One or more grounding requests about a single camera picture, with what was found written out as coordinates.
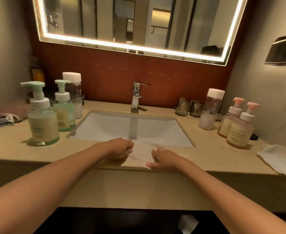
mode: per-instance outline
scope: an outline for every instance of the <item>green pump head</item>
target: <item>green pump head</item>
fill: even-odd
[[[59,88],[59,93],[64,94],[65,93],[65,84],[70,84],[69,80],[63,80],[63,79],[56,79],[54,81]]]
[[[21,86],[22,87],[25,87],[25,86],[31,87],[31,89],[33,91],[33,95],[34,95],[34,100],[44,99],[44,92],[42,90],[42,88],[45,86],[44,82],[41,82],[41,81],[22,82]]]

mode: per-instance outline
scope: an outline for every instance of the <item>white sink basin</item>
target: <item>white sink basin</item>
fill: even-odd
[[[159,145],[194,147],[172,118],[91,112],[69,138],[107,141],[122,137]]]

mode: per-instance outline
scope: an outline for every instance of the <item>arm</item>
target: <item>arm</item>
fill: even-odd
[[[178,156],[170,150],[153,150],[157,163],[147,163],[152,169],[178,170],[194,182],[209,198],[213,212],[231,234],[273,234],[286,233],[286,223],[211,176],[193,162]]]
[[[2,186],[0,234],[33,233],[94,164],[125,157],[133,145],[122,138],[97,143]]]

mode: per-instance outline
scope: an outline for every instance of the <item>tissue dispenser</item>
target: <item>tissue dispenser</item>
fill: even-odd
[[[272,44],[265,64],[286,65],[286,36],[279,37]]]

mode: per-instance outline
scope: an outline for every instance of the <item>red wall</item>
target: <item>red wall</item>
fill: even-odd
[[[47,86],[62,78],[62,72],[79,72],[86,100],[131,104],[133,82],[137,81],[150,84],[141,86],[141,105],[172,108],[179,97],[204,102],[209,88],[226,89],[255,0],[248,1],[226,67],[40,42],[30,5],[27,0],[33,55],[45,70]]]

